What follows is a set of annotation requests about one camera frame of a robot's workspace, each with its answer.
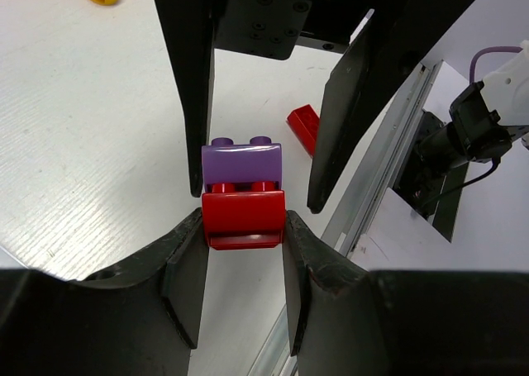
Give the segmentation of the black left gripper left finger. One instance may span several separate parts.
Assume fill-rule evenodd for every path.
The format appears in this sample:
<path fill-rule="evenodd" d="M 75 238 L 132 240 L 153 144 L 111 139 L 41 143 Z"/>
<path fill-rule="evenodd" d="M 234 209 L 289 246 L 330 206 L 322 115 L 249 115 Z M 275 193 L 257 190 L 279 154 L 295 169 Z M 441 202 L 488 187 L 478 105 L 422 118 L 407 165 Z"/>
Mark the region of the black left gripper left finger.
<path fill-rule="evenodd" d="M 185 375 L 208 262 L 200 210 L 83 280 L 1 272 L 4 375 Z"/>

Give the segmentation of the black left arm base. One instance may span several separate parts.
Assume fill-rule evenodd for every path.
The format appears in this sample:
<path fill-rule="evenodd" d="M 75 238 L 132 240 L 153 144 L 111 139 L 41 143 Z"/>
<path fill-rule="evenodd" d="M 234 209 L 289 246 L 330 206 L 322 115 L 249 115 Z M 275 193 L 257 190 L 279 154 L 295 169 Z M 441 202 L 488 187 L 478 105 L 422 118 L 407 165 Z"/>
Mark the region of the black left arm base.
<path fill-rule="evenodd" d="M 433 113 L 422 114 L 411 148 L 393 184 L 393 191 L 445 239 L 452 241 L 463 189 L 486 179 L 498 169 L 502 154 L 507 149 L 507 137 L 500 130 L 493 131 L 488 139 L 496 140 L 497 143 L 484 147 L 491 156 L 488 162 L 492 166 L 478 177 L 468 180 L 468 160 L 446 172 L 437 173 L 425 164 L 419 154 L 419 145 L 427 137 L 443 131 L 443 128 L 443 122 Z"/>

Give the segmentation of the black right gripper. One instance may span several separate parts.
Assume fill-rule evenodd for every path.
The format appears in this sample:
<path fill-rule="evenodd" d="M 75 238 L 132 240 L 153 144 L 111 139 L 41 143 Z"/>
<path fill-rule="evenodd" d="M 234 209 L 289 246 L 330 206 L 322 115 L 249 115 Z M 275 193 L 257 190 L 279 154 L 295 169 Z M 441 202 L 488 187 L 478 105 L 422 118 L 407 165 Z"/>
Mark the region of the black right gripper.
<path fill-rule="evenodd" d="M 154 1 L 183 109 L 196 198 L 211 121 L 213 46 L 276 60 L 288 59 L 297 46 L 339 54 L 349 46 L 322 99 L 307 191 L 307 207 L 318 214 L 388 100 L 475 0 Z"/>

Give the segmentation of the red 2x4 lego brick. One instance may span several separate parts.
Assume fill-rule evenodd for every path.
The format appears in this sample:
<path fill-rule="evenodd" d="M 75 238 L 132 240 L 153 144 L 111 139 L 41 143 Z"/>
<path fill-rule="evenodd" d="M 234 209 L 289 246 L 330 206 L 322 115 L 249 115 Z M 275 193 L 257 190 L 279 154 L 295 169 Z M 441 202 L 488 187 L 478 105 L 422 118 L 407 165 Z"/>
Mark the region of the red 2x4 lego brick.
<path fill-rule="evenodd" d="M 319 123 L 320 118 L 310 104 L 292 110 L 287 116 L 288 126 L 311 157 L 315 154 Z"/>

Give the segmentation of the purple lego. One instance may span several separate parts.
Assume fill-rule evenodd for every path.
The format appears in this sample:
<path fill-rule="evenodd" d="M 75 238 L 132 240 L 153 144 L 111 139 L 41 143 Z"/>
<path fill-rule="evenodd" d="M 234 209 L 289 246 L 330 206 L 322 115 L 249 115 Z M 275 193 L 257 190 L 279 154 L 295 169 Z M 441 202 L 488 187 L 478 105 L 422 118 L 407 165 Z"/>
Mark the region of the purple lego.
<path fill-rule="evenodd" d="M 254 182 L 272 182 L 282 187 L 282 146 L 268 136 L 256 136 L 246 144 L 219 137 L 202 147 L 203 185 L 206 192 L 215 183 L 239 186 Z"/>

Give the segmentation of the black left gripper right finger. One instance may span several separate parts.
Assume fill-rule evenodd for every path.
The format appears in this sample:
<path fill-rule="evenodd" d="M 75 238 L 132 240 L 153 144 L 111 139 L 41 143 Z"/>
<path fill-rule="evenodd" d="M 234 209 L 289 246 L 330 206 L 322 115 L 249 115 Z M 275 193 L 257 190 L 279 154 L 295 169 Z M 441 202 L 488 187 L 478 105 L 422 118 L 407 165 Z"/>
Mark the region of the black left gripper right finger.
<path fill-rule="evenodd" d="M 282 245 L 290 354 L 301 375 L 525 375 L 525 273 L 375 270 L 294 211 Z"/>

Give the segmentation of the red curved lego brick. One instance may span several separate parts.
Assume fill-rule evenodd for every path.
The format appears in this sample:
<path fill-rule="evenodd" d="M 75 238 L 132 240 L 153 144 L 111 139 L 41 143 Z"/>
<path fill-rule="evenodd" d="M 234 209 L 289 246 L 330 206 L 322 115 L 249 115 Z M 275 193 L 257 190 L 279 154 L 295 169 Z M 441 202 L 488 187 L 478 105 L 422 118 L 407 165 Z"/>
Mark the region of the red curved lego brick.
<path fill-rule="evenodd" d="M 285 193 L 271 181 L 239 190 L 233 183 L 215 183 L 202 195 L 203 227 L 214 250 L 274 248 L 283 242 Z"/>

